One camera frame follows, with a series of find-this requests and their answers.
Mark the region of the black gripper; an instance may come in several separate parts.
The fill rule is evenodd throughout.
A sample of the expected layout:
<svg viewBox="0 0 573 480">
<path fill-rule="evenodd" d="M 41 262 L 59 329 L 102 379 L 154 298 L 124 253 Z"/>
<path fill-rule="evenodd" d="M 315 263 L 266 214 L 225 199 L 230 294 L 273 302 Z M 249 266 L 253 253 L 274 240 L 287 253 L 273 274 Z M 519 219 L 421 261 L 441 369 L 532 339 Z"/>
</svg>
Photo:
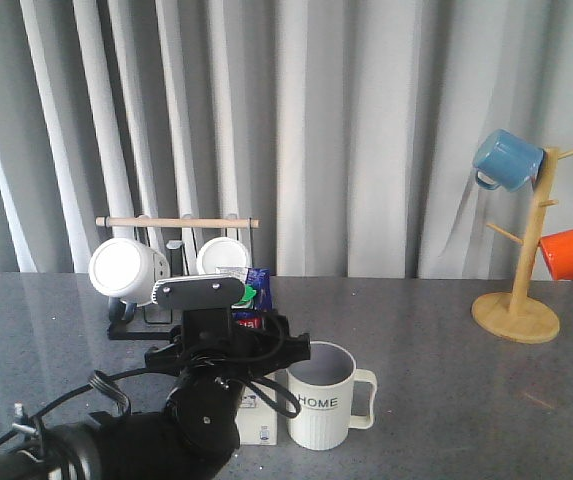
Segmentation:
<svg viewBox="0 0 573 480">
<path fill-rule="evenodd" d="M 170 344 L 145 353 L 146 369 L 174 377 L 206 373 L 259 379 L 311 358 L 310 336 L 291 336 L 285 316 L 275 310 L 249 313 L 263 321 L 261 328 L 244 326 L 225 310 L 185 312 Z"/>
</svg>

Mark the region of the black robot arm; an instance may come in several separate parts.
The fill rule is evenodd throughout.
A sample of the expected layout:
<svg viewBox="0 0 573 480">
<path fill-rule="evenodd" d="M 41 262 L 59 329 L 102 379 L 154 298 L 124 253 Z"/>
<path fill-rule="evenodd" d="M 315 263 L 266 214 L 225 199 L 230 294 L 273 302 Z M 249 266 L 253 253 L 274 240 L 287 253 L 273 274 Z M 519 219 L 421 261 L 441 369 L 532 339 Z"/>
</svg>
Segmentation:
<svg viewBox="0 0 573 480">
<path fill-rule="evenodd" d="M 309 359 L 310 338 L 291 336 L 287 319 L 274 311 L 254 315 L 258 328 L 237 323 L 228 309 L 186 311 L 169 344 L 149 349 L 145 367 L 123 374 L 175 377 L 159 412 L 134 412 L 120 377 L 101 371 L 32 416 L 17 405 L 11 431 L 0 438 L 0 479 L 214 478 L 240 446 L 244 389 L 287 418 L 301 411 L 268 376 Z M 44 425 L 46 413 L 91 389 L 113 400 L 117 415 L 98 411 L 87 422 Z"/>
</svg>

